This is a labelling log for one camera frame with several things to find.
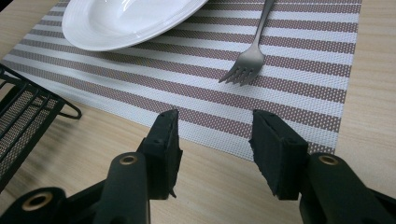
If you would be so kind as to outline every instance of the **brass screw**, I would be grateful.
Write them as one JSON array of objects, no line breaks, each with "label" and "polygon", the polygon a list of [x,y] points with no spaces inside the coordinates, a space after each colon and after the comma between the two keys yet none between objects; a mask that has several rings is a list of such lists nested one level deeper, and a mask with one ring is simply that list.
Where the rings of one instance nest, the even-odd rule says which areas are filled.
[{"label": "brass screw", "polygon": [[137,157],[136,156],[124,156],[120,159],[120,163],[122,165],[131,165],[137,162]]},{"label": "brass screw", "polygon": [[338,160],[331,156],[319,156],[319,160],[325,164],[328,164],[328,165],[337,165],[338,164]]},{"label": "brass screw", "polygon": [[44,207],[52,198],[53,195],[49,191],[39,192],[26,200],[22,205],[22,209],[26,212],[35,211]]}]

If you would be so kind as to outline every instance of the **light wood surface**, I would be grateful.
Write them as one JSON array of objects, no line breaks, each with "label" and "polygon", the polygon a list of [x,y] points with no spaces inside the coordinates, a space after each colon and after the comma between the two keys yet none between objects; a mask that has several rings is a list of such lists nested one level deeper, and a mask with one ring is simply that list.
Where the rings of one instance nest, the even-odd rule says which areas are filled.
[{"label": "light wood surface", "polygon": [[[58,0],[14,0],[0,12],[3,58]],[[335,153],[363,182],[396,198],[396,1],[364,1]],[[76,104],[83,117],[57,118],[0,195],[0,214],[41,187],[68,196],[106,178],[111,160],[135,151],[149,128]],[[301,223],[297,202],[272,196],[256,165],[181,141],[177,199],[151,201],[152,223]]]}]

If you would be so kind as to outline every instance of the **silver fork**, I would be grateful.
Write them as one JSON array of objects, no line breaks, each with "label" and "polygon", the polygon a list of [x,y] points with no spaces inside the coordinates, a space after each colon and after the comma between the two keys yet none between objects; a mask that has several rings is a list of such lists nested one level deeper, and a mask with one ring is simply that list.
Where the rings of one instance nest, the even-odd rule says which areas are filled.
[{"label": "silver fork", "polygon": [[222,77],[219,82],[227,80],[225,83],[241,83],[241,86],[244,86],[259,74],[262,69],[262,64],[264,63],[264,55],[259,49],[259,41],[265,21],[267,20],[268,14],[270,14],[274,2],[275,0],[265,0],[262,17],[260,18],[253,43],[246,51],[239,54],[231,70]]}]

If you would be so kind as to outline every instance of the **gray stripe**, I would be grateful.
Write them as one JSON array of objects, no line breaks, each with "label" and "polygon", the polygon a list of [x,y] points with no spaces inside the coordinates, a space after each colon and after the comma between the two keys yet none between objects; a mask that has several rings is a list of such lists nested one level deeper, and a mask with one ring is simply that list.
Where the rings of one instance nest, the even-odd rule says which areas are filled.
[{"label": "gray stripe", "polygon": [[[62,25],[60,21],[40,21],[38,24],[48,25],[48,26]],[[244,43],[251,43],[253,41],[253,35],[251,35],[249,39],[243,37],[237,39],[248,41]],[[290,37],[281,37],[281,36],[266,36],[266,35],[262,36],[260,44],[266,46],[279,46],[279,47],[294,48],[294,49],[312,49],[312,50],[320,50],[327,52],[347,53],[347,54],[353,54],[356,46],[356,44],[354,43],[300,39],[300,38],[290,38]]]},{"label": "gray stripe", "polygon": [[67,7],[67,5],[69,5],[68,2],[59,2],[58,4],[56,4],[56,7]]},{"label": "gray stripe", "polygon": [[[44,36],[51,36],[57,38],[64,38],[64,34],[60,32],[52,32],[52,31],[43,31],[43,30],[35,30],[33,29],[30,34],[32,35],[44,35]],[[209,40],[217,40],[219,38],[227,39],[233,38],[237,35],[230,35],[230,34],[222,34],[222,33],[206,33],[206,32],[195,32],[195,31],[170,31],[165,33],[166,35],[177,36],[177,37],[184,37],[184,38],[195,38],[195,39],[209,39]],[[160,66],[160,64],[169,63],[160,60],[153,60],[153,59],[144,59],[146,62],[151,62],[146,64],[145,66]],[[266,56],[264,64],[271,65],[275,67],[283,67],[289,69],[295,69],[299,71],[307,71],[312,73],[319,73],[331,76],[338,76],[338,77],[349,77],[350,74],[350,65],[345,64],[338,64],[338,63],[323,63],[323,62],[314,62],[308,61],[303,59],[292,59],[292,58],[285,58],[279,56]],[[189,74],[193,76],[201,77],[202,73],[211,73],[212,76],[210,78],[220,79],[222,76],[225,75],[227,71],[220,70],[220,69],[212,69],[212,68],[205,68],[200,66],[189,65],[191,68],[187,70],[178,71],[179,73]]]},{"label": "gray stripe", "polygon": [[[5,64],[6,66],[9,66],[12,69],[22,71],[24,73],[28,73],[36,77],[41,77],[54,82],[62,83],[64,85],[79,90],[87,91],[93,94],[101,95],[109,99],[123,102],[125,104],[135,105],[152,112],[162,113],[163,111],[173,107],[172,105],[151,100],[142,96],[134,95],[129,92],[110,89],[105,86],[97,85],[91,82],[86,82],[72,77],[65,77],[60,74],[36,69],[31,66],[5,61],[5,60],[3,60],[2,63]],[[197,125],[201,125],[203,127],[215,129],[225,133],[241,136],[244,138],[249,138],[251,136],[250,134],[251,125],[249,124],[231,119],[220,118],[217,116],[190,110],[188,108],[183,108],[183,107],[179,107],[178,110],[180,111],[179,113],[180,120],[184,120],[190,123],[194,123]],[[333,148],[319,145],[317,143],[308,142],[308,145],[310,147],[308,149],[309,152],[318,152],[319,149],[325,152],[329,152],[328,150],[331,150],[333,152]]]},{"label": "gray stripe", "polygon": [[[68,53],[76,53],[85,56],[92,56],[86,50],[80,50],[73,47],[62,46],[57,44],[39,42],[34,40],[23,39],[20,44],[40,47],[43,49],[53,49]],[[192,55],[198,57],[210,57],[218,59],[226,59],[233,61],[238,52],[225,51],[225,50],[215,50],[215,49],[201,49],[194,47],[185,46],[173,46],[169,44],[160,43],[149,43],[145,42],[140,45],[134,46],[137,49],[151,49],[164,52],[171,52],[177,54]],[[290,81],[286,79],[276,78],[276,77],[258,77],[255,81],[251,83],[252,86],[267,88],[271,90],[284,91],[293,94],[299,94],[303,96],[309,96],[321,100],[332,101],[336,103],[344,103],[346,97],[346,91],[337,90],[334,88],[321,87],[312,84],[306,84],[296,81]]]},{"label": "gray stripe", "polygon": [[[192,16],[186,19],[185,22],[256,27],[259,24],[259,19]],[[358,32],[358,24],[353,22],[268,20],[265,26],[299,30],[318,30],[346,33]]]},{"label": "gray stripe", "polygon": [[[111,60],[117,63],[130,63],[131,61],[139,61],[142,66],[146,66],[148,63],[147,59],[133,59],[134,57],[127,57],[125,55],[119,55],[116,53],[112,52],[89,52],[92,57],[97,57],[97,58],[105,58],[107,60]],[[283,119],[287,119],[290,121],[302,123],[305,125],[309,125],[312,127],[317,127],[320,129],[328,130],[337,133],[340,125],[340,118],[334,117],[334,116],[329,116],[329,115],[324,115],[324,114],[319,114],[316,112],[312,111],[307,111],[303,110],[301,108],[295,108],[292,106],[287,106],[287,105],[280,105],[272,102],[267,102],[264,100],[259,100],[259,99],[252,99],[249,97],[245,96],[238,96],[230,93],[225,93],[221,91],[212,91],[212,90],[205,90],[193,86],[187,86],[183,84],[176,84],[173,82],[168,82],[164,80],[158,80],[155,78],[151,77],[144,77],[144,76],[139,76],[137,74],[129,74],[129,76],[125,76],[125,72],[117,71],[117,70],[112,70],[108,69],[105,67],[100,67],[100,66],[95,66],[95,65],[90,65],[86,63],[79,63],[79,62],[73,62],[73,61],[68,61],[64,59],[59,59],[59,58],[53,58],[50,56],[46,55],[41,55],[41,54],[35,54],[31,52],[26,52],[26,51],[21,51],[17,49],[13,49],[9,54],[27,58],[27,59],[32,59],[36,60],[39,62],[43,63],[49,63],[49,64],[54,64],[58,65],[61,67],[68,67],[68,68],[73,68],[77,69],[79,71],[87,72],[90,74],[95,74],[97,76],[102,76],[102,77],[109,77],[109,78],[114,78],[118,79],[121,81],[127,81],[127,82],[133,82],[139,85],[148,85],[145,83],[160,83],[156,86],[150,86],[151,88],[155,89],[163,89],[164,91],[179,91],[179,89],[184,90],[183,92],[178,92],[178,94],[183,94],[187,95],[190,97],[198,98],[198,99],[203,99],[207,100],[209,102],[214,102],[222,105],[230,105],[234,107],[239,107],[247,110],[252,110],[254,108],[259,108],[259,109],[264,109],[271,111],[273,113],[278,114],[280,117]],[[170,67],[173,67],[173,69],[169,69],[168,67],[158,67],[159,69],[162,70],[192,70],[196,71],[197,68],[194,69],[189,69],[188,66],[185,64],[178,64],[178,63],[172,63],[168,65]]]},{"label": "gray stripe", "polygon": [[[206,4],[204,10],[242,10],[262,11],[264,4]],[[361,5],[298,5],[274,4],[272,11],[323,12],[323,13],[359,13]]]},{"label": "gray stripe", "polygon": [[335,148],[333,148],[333,147],[326,147],[326,146],[323,146],[320,144],[308,142],[308,153],[309,154],[317,153],[317,152],[327,152],[327,153],[334,154],[334,151],[335,151]]}]

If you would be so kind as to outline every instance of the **woven placemat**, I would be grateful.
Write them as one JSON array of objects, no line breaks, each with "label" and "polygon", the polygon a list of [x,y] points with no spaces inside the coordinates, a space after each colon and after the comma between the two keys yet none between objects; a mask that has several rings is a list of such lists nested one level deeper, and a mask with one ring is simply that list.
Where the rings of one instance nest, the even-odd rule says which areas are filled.
[{"label": "woven placemat", "polygon": [[263,1],[212,0],[174,29],[111,52],[73,47],[59,2],[2,60],[63,97],[146,126],[180,111],[180,137],[252,160],[252,110],[278,114],[334,153],[361,0],[277,0],[263,31],[265,62],[250,85],[218,83],[248,48]]}]

